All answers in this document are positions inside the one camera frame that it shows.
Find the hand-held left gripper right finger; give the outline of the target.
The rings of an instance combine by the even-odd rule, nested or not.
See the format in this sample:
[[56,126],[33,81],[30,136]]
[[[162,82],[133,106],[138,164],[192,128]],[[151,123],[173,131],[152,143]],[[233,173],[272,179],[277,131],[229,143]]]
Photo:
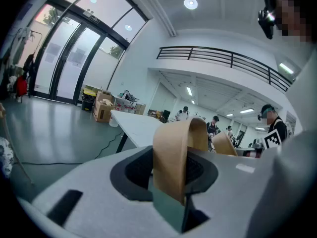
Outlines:
[[185,185],[197,180],[204,173],[204,167],[195,159],[187,156]]

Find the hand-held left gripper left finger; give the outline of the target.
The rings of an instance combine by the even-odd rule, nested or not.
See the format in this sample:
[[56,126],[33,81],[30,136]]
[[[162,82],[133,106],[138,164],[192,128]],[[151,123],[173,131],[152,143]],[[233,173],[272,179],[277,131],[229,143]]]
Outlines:
[[147,190],[152,170],[153,147],[148,146],[132,156],[125,167],[125,175],[132,183]]

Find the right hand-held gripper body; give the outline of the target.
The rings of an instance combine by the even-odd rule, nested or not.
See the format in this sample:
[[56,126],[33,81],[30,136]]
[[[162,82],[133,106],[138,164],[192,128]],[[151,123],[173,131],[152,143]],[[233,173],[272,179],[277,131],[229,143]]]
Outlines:
[[262,143],[263,143],[264,149],[278,147],[281,144],[281,139],[277,129],[271,131],[265,137],[262,137]]

